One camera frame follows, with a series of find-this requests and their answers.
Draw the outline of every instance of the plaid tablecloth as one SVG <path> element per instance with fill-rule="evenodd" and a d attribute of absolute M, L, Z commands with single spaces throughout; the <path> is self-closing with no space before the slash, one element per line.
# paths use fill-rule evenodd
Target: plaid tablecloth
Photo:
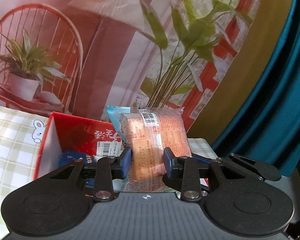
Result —
<path fill-rule="evenodd" d="M 4 198 L 13 190 L 33 179 L 40 136 L 46 117 L 0 106 L 0 208 Z M 188 139 L 193 153 L 216 158 L 204 139 Z M 0 239 L 8 230 L 0 214 Z"/>

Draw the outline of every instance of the gray gripper base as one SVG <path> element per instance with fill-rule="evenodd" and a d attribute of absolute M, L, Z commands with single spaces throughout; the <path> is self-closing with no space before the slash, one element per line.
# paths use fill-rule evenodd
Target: gray gripper base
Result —
<path fill-rule="evenodd" d="M 9 234 L 4 240 L 287 240 L 283 233 L 247 238 L 215 226 L 199 205 L 174 193 L 120 193 L 111 202 L 97 203 L 76 227 L 48 237 Z"/>

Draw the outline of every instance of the teal curtain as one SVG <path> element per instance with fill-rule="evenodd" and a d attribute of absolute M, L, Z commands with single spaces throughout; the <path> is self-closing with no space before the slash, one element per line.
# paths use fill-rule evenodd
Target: teal curtain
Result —
<path fill-rule="evenodd" d="M 257 85 L 212 145 L 271 163 L 289 176 L 300 158 L 300 0 L 293 0 L 284 29 Z"/>

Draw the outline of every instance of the barcode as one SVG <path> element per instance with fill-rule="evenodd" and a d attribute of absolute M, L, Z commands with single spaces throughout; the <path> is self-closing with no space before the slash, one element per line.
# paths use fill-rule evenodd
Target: barcode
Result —
<path fill-rule="evenodd" d="M 143 118 L 145 119 L 145 123 L 157 122 L 154 116 L 143 115 Z"/>
<path fill-rule="evenodd" d="M 109 156 L 110 143 L 103 144 L 102 157 Z"/>

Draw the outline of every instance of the red chair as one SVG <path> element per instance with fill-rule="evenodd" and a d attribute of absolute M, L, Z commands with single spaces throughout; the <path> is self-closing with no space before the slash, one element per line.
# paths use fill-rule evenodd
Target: red chair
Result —
<path fill-rule="evenodd" d="M 26 4 L 9 11 L 0 20 L 0 55 L 8 54 L 5 37 L 22 41 L 23 29 L 29 33 L 32 44 L 47 49 L 61 65 L 60 71 L 71 82 L 54 79 L 53 84 L 44 81 L 41 91 L 55 94 L 60 106 L 42 103 L 37 99 L 26 101 L 5 89 L 7 73 L 0 71 L 0 105 L 49 116 L 52 111 L 70 114 L 82 71 L 82 42 L 74 24 L 60 11 L 42 4 Z"/>

